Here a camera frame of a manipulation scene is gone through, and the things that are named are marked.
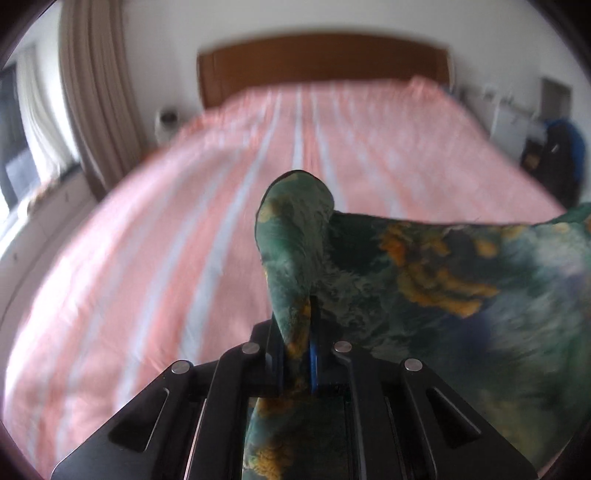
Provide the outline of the green landscape print jacket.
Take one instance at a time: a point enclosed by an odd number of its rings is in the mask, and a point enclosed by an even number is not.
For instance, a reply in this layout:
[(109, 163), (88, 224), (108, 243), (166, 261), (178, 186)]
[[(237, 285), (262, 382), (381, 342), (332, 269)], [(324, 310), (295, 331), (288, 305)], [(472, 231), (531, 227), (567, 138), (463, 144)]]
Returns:
[(550, 221), (430, 225), (335, 209), (304, 171), (256, 214), (294, 387), (260, 399), (246, 479), (342, 479), (337, 408), (311, 397), (311, 314), (374, 357), (424, 361), (537, 469), (590, 415), (590, 208)]

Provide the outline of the black and blue clothes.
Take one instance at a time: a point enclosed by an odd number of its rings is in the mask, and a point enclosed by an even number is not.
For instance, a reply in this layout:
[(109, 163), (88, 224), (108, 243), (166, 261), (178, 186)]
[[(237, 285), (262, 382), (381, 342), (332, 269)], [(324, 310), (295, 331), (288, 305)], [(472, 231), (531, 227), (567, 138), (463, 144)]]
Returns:
[(520, 166), (565, 209), (580, 200), (587, 148), (578, 128), (567, 119), (545, 123), (543, 141), (528, 138)]

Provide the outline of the pink striped bed sheet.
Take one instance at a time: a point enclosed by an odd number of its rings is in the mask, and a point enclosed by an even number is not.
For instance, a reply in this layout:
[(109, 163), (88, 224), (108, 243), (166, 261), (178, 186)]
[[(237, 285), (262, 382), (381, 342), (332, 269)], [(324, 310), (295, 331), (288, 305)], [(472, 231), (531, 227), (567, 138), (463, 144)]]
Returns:
[(270, 315), (254, 218), (270, 183), (297, 169), (342, 212), (500, 224), (562, 213), (433, 81), (242, 92), (129, 174), (33, 297), (3, 421), (42, 477), (170, 363), (212, 360)]

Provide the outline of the white window bench cabinet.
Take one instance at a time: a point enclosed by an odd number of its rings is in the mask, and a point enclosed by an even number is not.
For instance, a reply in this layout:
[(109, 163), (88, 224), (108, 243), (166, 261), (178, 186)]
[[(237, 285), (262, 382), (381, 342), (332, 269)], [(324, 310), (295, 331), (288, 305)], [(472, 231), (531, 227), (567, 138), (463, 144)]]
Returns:
[(1, 243), (1, 334), (18, 329), (55, 257), (97, 205), (81, 171), (70, 174)]

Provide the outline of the white desk with drawers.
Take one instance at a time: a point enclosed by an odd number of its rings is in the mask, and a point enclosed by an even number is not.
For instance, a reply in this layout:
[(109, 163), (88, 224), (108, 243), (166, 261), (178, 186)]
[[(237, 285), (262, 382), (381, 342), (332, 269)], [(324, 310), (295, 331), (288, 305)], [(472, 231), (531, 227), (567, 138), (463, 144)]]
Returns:
[(519, 163), (528, 143), (544, 145), (546, 129), (535, 115), (493, 91), (466, 87), (461, 98), (482, 125), (489, 141)]

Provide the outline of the brown wooden headboard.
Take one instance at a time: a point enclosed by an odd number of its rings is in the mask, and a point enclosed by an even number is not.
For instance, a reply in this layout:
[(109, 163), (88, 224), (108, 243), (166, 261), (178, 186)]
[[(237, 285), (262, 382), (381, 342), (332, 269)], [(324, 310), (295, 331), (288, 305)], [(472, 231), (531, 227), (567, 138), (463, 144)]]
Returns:
[(332, 31), (250, 38), (197, 55), (198, 90), (205, 109), (255, 87), (416, 76), (452, 88), (455, 72), (449, 50), (391, 35)]

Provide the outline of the beige curtain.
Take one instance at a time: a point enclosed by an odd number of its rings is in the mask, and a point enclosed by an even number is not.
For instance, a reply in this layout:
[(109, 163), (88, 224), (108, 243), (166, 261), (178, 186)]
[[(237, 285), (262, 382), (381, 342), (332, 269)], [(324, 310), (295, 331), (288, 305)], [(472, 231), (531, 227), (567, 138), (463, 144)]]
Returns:
[(64, 1), (59, 65), (91, 192), (103, 199), (147, 152), (131, 86), (120, 1)]

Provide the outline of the white sheer curtain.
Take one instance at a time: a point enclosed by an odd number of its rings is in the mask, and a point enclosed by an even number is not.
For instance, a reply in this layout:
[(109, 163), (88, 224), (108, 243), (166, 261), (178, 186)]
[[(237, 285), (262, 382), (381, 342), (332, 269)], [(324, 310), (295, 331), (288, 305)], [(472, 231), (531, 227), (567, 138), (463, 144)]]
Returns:
[(47, 184), (79, 161), (57, 49), (33, 43), (20, 50), (16, 81), (26, 142), (39, 180)]

